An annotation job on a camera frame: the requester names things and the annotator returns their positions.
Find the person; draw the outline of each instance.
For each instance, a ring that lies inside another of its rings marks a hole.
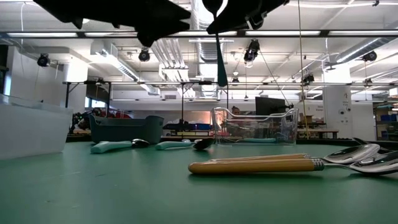
[[[237,108],[236,106],[232,107],[232,114],[233,115],[240,115],[241,114],[241,110],[239,108]]]

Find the white pillar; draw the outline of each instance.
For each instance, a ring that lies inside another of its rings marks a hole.
[[[350,83],[349,66],[338,65],[335,70],[324,71],[325,82]],[[353,115],[350,86],[328,86],[323,88],[325,122],[328,129],[338,129],[338,138],[353,137]]]
[[[66,76],[66,82],[84,82],[87,80],[87,63],[78,58],[73,58],[69,64],[63,68]],[[85,111],[86,85],[79,84],[69,93],[68,108],[73,109],[74,113]]]

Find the teal handle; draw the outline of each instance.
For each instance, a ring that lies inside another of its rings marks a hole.
[[[273,143],[276,142],[276,139],[274,138],[268,138],[268,139],[242,139],[242,141],[246,141],[246,142],[253,142],[253,143]]]
[[[193,143],[192,142],[161,142],[155,146],[156,150],[165,150],[171,147],[189,147]]]
[[[111,149],[123,149],[131,147],[131,141],[121,141],[121,142],[100,142],[95,146],[91,147],[92,153],[104,153]]]

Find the plastic container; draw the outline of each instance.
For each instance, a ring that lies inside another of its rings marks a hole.
[[[0,95],[0,159],[61,152],[73,110]]]
[[[143,139],[150,144],[157,144],[162,137],[163,121],[159,116],[148,116],[146,119],[117,119],[91,115],[91,138],[95,143]]]
[[[237,116],[214,108],[211,118],[217,144],[295,144],[299,110],[269,116]]]

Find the computer monitor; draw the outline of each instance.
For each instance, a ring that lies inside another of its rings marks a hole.
[[[268,97],[256,97],[256,115],[286,113],[285,100]]]

